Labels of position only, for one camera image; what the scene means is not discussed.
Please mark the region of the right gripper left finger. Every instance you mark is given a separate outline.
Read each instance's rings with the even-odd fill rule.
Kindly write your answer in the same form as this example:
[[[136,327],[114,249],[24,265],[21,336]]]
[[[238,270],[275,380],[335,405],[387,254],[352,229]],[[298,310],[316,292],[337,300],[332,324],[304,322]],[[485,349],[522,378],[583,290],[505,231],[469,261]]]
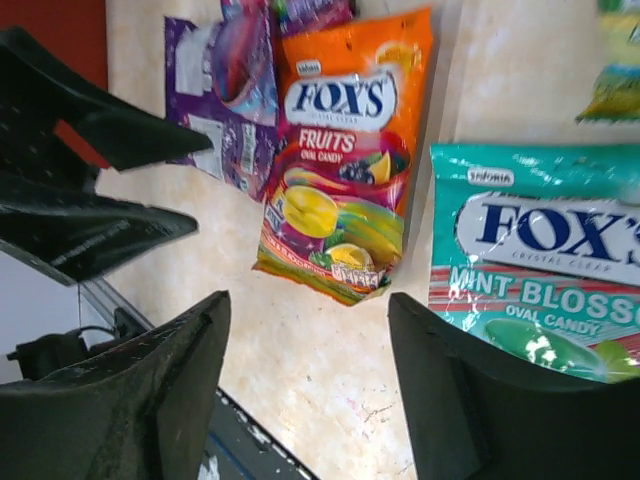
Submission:
[[[91,359],[3,384],[2,478],[197,478],[230,320],[215,292]]]

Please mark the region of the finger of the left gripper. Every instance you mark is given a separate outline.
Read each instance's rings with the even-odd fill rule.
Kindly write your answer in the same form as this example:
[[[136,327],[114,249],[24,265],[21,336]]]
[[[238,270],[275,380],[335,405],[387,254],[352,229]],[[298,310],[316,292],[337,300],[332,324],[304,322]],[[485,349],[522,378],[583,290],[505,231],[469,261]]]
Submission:
[[[195,218],[96,194],[98,169],[1,166],[1,251],[63,285],[195,233]]]
[[[1,31],[1,103],[44,122],[66,122],[118,170],[180,159],[212,147],[209,138],[143,111],[92,84],[21,27]]]

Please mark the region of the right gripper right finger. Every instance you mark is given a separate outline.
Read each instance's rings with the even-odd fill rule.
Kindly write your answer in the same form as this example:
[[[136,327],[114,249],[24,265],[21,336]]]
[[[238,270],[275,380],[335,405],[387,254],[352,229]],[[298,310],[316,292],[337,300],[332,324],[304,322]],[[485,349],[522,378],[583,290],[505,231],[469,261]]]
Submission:
[[[388,318],[419,478],[638,478],[638,380],[535,366],[405,293],[391,295]]]

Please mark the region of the teal Fox's mint packet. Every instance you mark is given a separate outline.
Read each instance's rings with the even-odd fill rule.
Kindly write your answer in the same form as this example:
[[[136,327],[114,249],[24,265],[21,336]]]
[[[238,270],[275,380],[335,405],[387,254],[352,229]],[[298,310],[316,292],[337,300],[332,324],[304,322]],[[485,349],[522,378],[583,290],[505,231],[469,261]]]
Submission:
[[[639,149],[437,144],[429,308],[584,380],[639,374]]]

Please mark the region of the purple candy packet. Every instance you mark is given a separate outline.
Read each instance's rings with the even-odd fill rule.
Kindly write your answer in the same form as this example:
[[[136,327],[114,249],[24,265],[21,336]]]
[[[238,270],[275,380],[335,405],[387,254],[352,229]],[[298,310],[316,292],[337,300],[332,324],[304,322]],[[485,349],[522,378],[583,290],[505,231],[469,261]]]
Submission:
[[[324,30],[353,21],[357,7],[350,0],[292,0],[271,1],[280,32],[292,36]]]
[[[164,20],[168,120],[206,135],[210,148],[177,164],[263,199],[278,143],[278,93],[268,9],[198,26]]]

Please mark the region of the orange Fox's fruits packet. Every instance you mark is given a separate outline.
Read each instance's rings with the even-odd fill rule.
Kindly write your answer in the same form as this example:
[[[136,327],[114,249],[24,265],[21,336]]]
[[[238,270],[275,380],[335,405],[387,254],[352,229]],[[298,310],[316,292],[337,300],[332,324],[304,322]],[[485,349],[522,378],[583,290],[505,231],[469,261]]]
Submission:
[[[298,34],[277,49],[279,146],[255,268],[348,306],[403,255],[432,11]]]

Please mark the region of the red brown paper bag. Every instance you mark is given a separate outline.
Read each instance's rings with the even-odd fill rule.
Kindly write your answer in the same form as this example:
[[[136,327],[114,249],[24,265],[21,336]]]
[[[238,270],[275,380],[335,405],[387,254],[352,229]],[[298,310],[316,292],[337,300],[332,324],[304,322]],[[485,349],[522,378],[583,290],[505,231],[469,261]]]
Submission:
[[[14,26],[89,82],[108,88],[104,1],[3,1],[1,28]]]

